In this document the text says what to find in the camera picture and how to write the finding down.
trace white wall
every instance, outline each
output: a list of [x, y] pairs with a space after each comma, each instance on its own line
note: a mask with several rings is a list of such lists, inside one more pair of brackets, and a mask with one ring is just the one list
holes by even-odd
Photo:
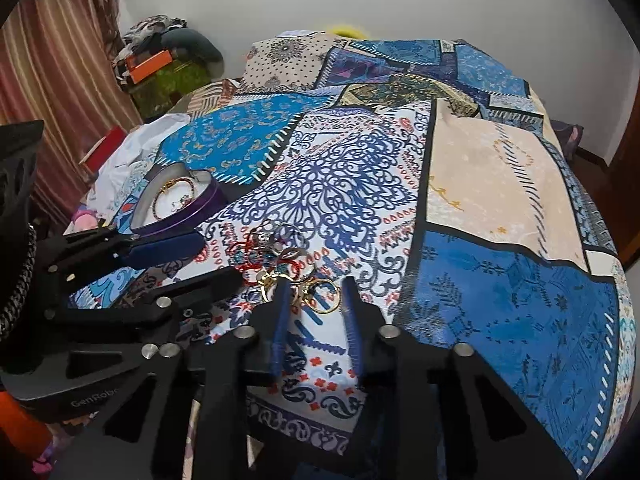
[[188, 20], [240, 76], [254, 41], [339, 23], [372, 38], [463, 38], [527, 79], [582, 146], [609, 158], [630, 113], [640, 56], [607, 0], [123, 0], [133, 21]]
[[127, 7], [127, 2], [125, 0], [118, 0], [118, 7], [118, 29], [120, 30], [121, 34], [124, 34], [139, 20], [135, 21], [131, 17], [131, 13], [129, 12], [129, 8]]

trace bedsheet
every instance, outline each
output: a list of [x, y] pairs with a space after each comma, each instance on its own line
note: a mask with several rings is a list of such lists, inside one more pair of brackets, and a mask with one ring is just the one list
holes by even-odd
[[[258, 42], [247, 59], [228, 104], [167, 137], [154, 163], [181, 160], [246, 191], [200, 225], [194, 260], [121, 269], [74, 306], [129, 306], [232, 264], [229, 247], [263, 219], [289, 222], [320, 277], [354, 276], [423, 343], [471, 343], [586, 476], [620, 432], [636, 326], [615, 247], [528, 83], [462, 40], [305, 32]], [[111, 205], [121, 232], [146, 183], [131, 175], [132, 193]], [[247, 287], [186, 319], [178, 341], [214, 344], [259, 303]], [[340, 312], [293, 308], [282, 376], [249, 389], [246, 406], [343, 453], [364, 402]]]

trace metal screw head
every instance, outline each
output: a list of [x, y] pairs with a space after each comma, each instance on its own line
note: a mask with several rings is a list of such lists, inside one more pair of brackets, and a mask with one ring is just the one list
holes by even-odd
[[160, 296], [156, 300], [156, 305], [159, 306], [160, 308], [167, 308], [168, 306], [171, 306], [171, 298], [168, 298], [166, 296]]
[[460, 357], [471, 357], [475, 352], [469, 343], [458, 343], [453, 347], [453, 351]]
[[255, 328], [249, 325], [239, 326], [234, 330], [234, 336], [238, 339], [249, 339], [255, 334]]
[[158, 352], [158, 346], [153, 343], [147, 343], [142, 347], [142, 357], [145, 359], [151, 359]]
[[383, 325], [378, 329], [378, 333], [385, 339], [393, 339], [400, 335], [400, 329], [395, 325]]
[[162, 357], [174, 357], [180, 353], [180, 347], [176, 343], [165, 343], [160, 347]]

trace striped curtain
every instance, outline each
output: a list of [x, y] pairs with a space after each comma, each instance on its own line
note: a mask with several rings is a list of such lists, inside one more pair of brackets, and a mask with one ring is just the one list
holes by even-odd
[[58, 226], [88, 190], [82, 156], [142, 122], [111, 69], [117, 1], [20, 0], [0, 31], [0, 124], [45, 121], [33, 199]]

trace gold ring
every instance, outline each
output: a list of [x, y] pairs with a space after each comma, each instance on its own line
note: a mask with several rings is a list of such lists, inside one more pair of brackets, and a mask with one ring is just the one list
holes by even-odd
[[[308, 301], [307, 298], [309, 296], [311, 296], [311, 299], [313, 299], [313, 295], [309, 294], [309, 291], [311, 290], [311, 288], [317, 286], [319, 283], [328, 283], [329, 285], [331, 285], [335, 291], [336, 294], [338, 295], [338, 299], [335, 302], [334, 306], [332, 306], [331, 308], [329, 308], [328, 310], [321, 310], [318, 307], [312, 306]], [[312, 280], [311, 282], [306, 283], [303, 287], [302, 287], [302, 303], [305, 304], [306, 306], [308, 306], [311, 310], [313, 310], [316, 314], [330, 314], [332, 313], [334, 310], [337, 310], [338, 307], [340, 306], [340, 301], [342, 299], [342, 295], [340, 292], [340, 287], [337, 286], [334, 282], [332, 282], [331, 280], [325, 280], [324, 278], [321, 280]]]
[[[273, 286], [273, 284], [276, 282], [278, 278], [285, 278], [286, 280], [293, 282], [293, 278], [288, 274], [265, 273], [265, 275], [261, 276], [260, 279], [258, 279], [258, 283], [260, 283], [260, 297], [262, 298], [263, 303], [269, 303], [271, 301], [267, 297], [267, 293], [271, 290], [271, 287]], [[295, 291], [296, 291], [296, 295], [293, 297], [293, 300], [291, 301], [292, 304], [296, 304], [296, 301], [298, 300], [298, 296], [299, 296], [297, 287], [295, 287]]]

